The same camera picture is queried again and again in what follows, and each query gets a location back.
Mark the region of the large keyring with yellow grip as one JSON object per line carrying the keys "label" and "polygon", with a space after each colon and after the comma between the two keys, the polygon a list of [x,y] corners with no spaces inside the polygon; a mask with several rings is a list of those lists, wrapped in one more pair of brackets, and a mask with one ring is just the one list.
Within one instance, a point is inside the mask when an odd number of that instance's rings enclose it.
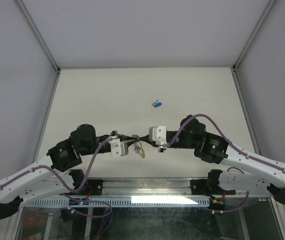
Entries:
{"label": "large keyring with yellow grip", "polygon": [[146,153],[145,150],[143,149],[143,145],[140,142],[140,137],[136,134],[133,134],[131,136],[132,138],[134,138],[133,141],[133,151],[138,154],[142,159],[144,159],[146,157]]}

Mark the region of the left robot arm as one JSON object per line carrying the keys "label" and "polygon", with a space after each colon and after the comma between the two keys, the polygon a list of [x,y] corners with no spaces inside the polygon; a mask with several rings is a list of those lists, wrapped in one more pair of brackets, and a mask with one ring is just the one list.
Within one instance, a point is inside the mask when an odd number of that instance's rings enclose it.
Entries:
{"label": "left robot arm", "polygon": [[97,136],[92,125],[80,125],[42,158],[0,179],[0,220],[38,199],[64,193],[83,194],[98,154],[125,156],[129,146],[140,139],[137,135],[127,136],[116,131]]}

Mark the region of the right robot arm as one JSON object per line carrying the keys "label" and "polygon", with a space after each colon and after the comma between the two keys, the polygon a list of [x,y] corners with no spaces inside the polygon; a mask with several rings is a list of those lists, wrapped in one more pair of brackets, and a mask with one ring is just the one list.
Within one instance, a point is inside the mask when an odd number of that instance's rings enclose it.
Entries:
{"label": "right robot arm", "polygon": [[193,150],[194,156],[206,163],[242,171],[231,174],[212,169],[206,181],[208,195],[224,191],[263,193],[285,205],[285,162],[237,146],[209,116],[202,114],[218,133],[207,132],[206,125],[199,122],[199,117],[200,114],[188,115],[176,131],[169,131],[166,126],[150,127],[149,134],[140,137],[140,141],[158,148],[160,152],[168,148]]}

